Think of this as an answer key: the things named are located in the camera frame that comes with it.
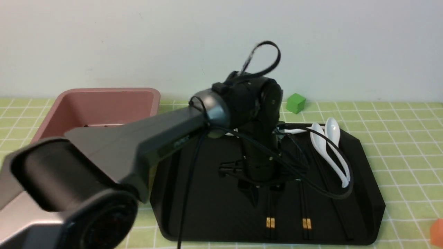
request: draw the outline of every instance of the white grid line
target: white grid line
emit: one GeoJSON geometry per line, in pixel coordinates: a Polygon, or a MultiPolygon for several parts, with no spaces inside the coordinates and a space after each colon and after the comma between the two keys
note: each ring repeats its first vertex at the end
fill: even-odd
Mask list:
{"type": "MultiPolygon", "coordinates": [[[[50,100],[50,99],[48,99],[48,100],[46,101],[45,106],[47,106],[47,105],[49,104],[49,100],[50,100]]],[[[35,121],[34,121],[34,124],[32,125],[32,128],[29,129],[29,132],[28,132],[28,134],[26,135],[26,138],[23,139],[23,142],[21,143],[20,147],[23,147],[23,146],[25,145],[25,142],[29,139],[29,136],[30,136],[31,133],[32,133],[32,129],[35,128],[35,125],[36,125],[37,122],[39,121],[39,118],[44,117],[44,115],[43,115],[43,114],[44,114],[44,111],[45,111],[45,108],[42,108],[42,111],[40,112],[39,116],[38,116],[37,118],[35,118],[35,121]]]]}
{"type": "MultiPolygon", "coordinates": [[[[385,126],[386,130],[388,130],[388,126],[385,124],[385,122],[382,121],[382,123],[383,123],[383,125],[385,126]]],[[[389,134],[389,136],[391,137],[391,139],[394,141],[394,137],[392,136],[392,134],[391,134],[390,132],[388,132],[388,134],[389,134]]],[[[401,157],[403,158],[403,153],[401,152],[400,148],[398,147],[397,144],[395,144],[395,146],[397,147],[398,151],[399,151],[400,154],[401,154],[401,157]]],[[[405,158],[403,158],[403,161],[405,161],[406,166],[409,168],[409,170],[411,170],[412,168],[409,166],[409,163],[406,161],[405,158]]],[[[391,171],[389,171],[389,174],[391,175],[392,180],[394,181],[394,183],[397,185],[396,179],[393,177],[391,171]]],[[[428,201],[430,201],[429,198],[428,198],[428,196],[427,196],[427,194],[426,194],[426,192],[424,191],[423,187],[420,185],[420,183],[419,183],[419,181],[418,181],[418,179],[417,179],[417,177],[415,176],[414,173],[412,173],[412,176],[414,177],[415,181],[418,183],[418,186],[419,186],[420,189],[422,190],[422,192],[423,192],[424,196],[426,197],[426,199],[427,199],[428,201]]],[[[399,193],[400,193],[400,196],[404,199],[403,193],[401,192],[399,186],[397,186],[397,188],[398,188],[398,191],[399,191],[399,193]]],[[[421,227],[419,226],[419,224],[418,224],[418,222],[417,222],[417,219],[415,218],[414,213],[412,212],[412,209],[411,209],[411,207],[409,206],[408,203],[406,203],[406,207],[408,208],[409,212],[411,213],[411,217],[414,219],[414,223],[416,224],[417,228],[419,229],[419,231],[420,231],[420,233],[421,233],[421,236],[423,237],[423,239],[426,239],[426,236],[424,235],[424,232],[422,231],[421,227]]],[[[427,247],[428,247],[429,249],[431,249],[431,246],[429,245],[429,243],[426,243],[426,245],[427,245],[427,247]]]]}
{"type": "MultiPolygon", "coordinates": [[[[363,122],[363,125],[365,126],[366,130],[368,130],[368,127],[366,126],[366,124],[365,124],[364,122],[363,122]]],[[[371,137],[372,141],[375,141],[374,138],[372,137],[371,133],[369,133],[369,136],[371,137]]],[[[375,146],[375,148],[377,149],[378,154],[381,155],[381,153],[380,153],[380,149],[379,149],[377,146],[375,146]]],[[[395,179],[394,179],[394,177],[392,176],[392,174],[391,174],[390,171],[389,171],[389,174],[391,175],[392,180],[393,180],[394,183],[396,184],[395,179]]],[[[402,195],[402,193],[401,193],[401,191],[400,191],[400,188],[399,188],[398,186],[397,186],[397,189],[398,189],[398,192],[400,193],[402,199],[403,199],[403,200],[406,200],[406,199],[403,197],[403,195],[402,195]]],[[[412,215],[412,217],[414,217],[413,214],[412,214],[411,209],[409,208],[409,206],[407,206],[407,207],[408,207],[408,209],[409,209],[409,213],[412,215]]],[[[388,218],[391,219],[391,216],[389,215],[389,212],[388,212],[388,209],[387,209],[387,208],[385,209],[385,212],[386,212],[388,218]]],[[[393,222],[392,220],[390,220],[390,223],[391,223],[391,225],[392,225],[392,228],[394,229],[395,236],[397,237],[398,240],[400,240],[400,237],[398,236],[398,231],[397,231],[397,228],[395,228],[394,222],[393,222]]],[[[400,246],[401,246],[402,249],[404,249],[404,246],[403,246],[403,242],[402,242],[402,241],[400,241],[400,246]]]]}
{"type": "MultiPolygon", "coordinates": [[[[31,99],[28,101],[28,104],[27,104],[27,106],[23,109],[23,111],[22,111],[20,117],[25,113],[27,107],[31,104],[31,101],[32,101],[31,99]]],[[[11,134],[11,132],[14,130],[15,126],[17,125],[17,123],[18,123],[19,120],[20,120],[20,117],[17,118],[17,120],[16,120],[15,123],[13,124],[12,128],[11,128],[11,129],[9,130],[9,132],[7,133],[7,135],[6,135],[6,137],[5,137],[6,139],[9,137],[9,135],[11,134]]],[[[3,146],[4,142],[6,141],[6,139],[4,139],[4,140],[1,141],[1,143],[0,143],[0,148],[3,146]]]]}

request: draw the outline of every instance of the table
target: table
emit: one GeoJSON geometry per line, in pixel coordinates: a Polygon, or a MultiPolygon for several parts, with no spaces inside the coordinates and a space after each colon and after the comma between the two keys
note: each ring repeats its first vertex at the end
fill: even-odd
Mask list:
{"type": "MultiPolygon", "coordinates": [[[[0,99],[0,161],[27,145],[54,99],[0,99]]],[[[425,249],[429,228],[443,218],[443,103],[307,102],[299,114],[286,111],[286,122],[338,120],[340,127],[363,144],[386,201],[376,249],[425,249]]],[[[159,113],[187,106],[187,101],[162,100],[159,113]]],[[[150,204],[141,204],[131,233],[118,248],[175,248],[163,238],[150,204]]],[[[301,249],[353,248],[326,245],[272,245],[184,242],[185,248],[301,249]]]]}

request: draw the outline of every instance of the white ceramic spoon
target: white ceramic spoon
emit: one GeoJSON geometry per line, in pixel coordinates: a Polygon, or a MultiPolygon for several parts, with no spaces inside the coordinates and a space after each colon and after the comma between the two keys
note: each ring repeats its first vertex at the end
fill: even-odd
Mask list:
{"type": "MultiPolygon", "coordinates": [[[[328,120],[326,121],[325,136],[331,139],[331,141],[338,147],[338,143],[340,141],[340,127],[338,126],[337,121],[333,117],[328,118],[328,120]]],[[[341,165],[343,166],[343,169],[345,170],[346,174],[346,180],[350,181],[351,176],[349,173],[348,164],[343,159],[342,155],[340,155],[340,153],[330,143],[328,143],[328,145],[331,148],[331,150],[334,152],[334,154],[337,156],[341,165]]]]}
{"type": "MultiPolygon", "coordinates": [[[[318,123],[313,123],[311,129],[315,130],[320,134],[324,134],[322,127],[318,123]]],[[[337,173],[337,175],[340,177],[340,179],[342,180],[342,188],[347,187],[349,182],[346,179],[345,174],[343,174],[343,172],[335,164],[335,162],[332,160],[332,158],[328,155],[326,151],[326,140],[320,137],[319,135],[311,132],[311,142],[314,145],[315,150],[329,163],[332,169],[334,169],[335,173],[337,173]]]]}

